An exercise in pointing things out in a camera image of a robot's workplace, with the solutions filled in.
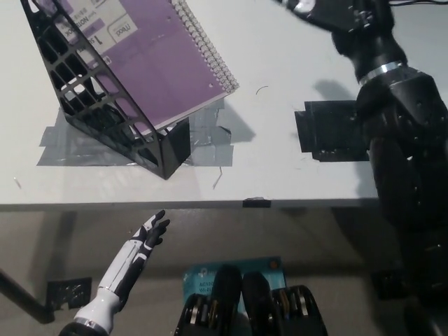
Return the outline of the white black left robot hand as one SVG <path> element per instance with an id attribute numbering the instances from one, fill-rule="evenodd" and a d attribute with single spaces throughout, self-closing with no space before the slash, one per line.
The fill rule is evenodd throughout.
<path id="1" fill-rule="evenodd" d="M 150 217 L 119 250 L 99 282 L 95 298 L 81 308 L 61 335 L 110 335 L 113 320 L 127 303 L 153 249 L 170 224 L 161 210 Z"/>

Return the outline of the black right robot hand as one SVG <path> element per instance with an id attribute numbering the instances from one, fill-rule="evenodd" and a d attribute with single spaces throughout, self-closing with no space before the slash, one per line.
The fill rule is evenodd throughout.
<path id="1" fill-rule="evenodd" d="M 395 20 L 388 1 L 279 1 L 302 21 L 332 35 L 337 52 L 351 60 L 362 85 L 407 64 L 393 36 Z"/>

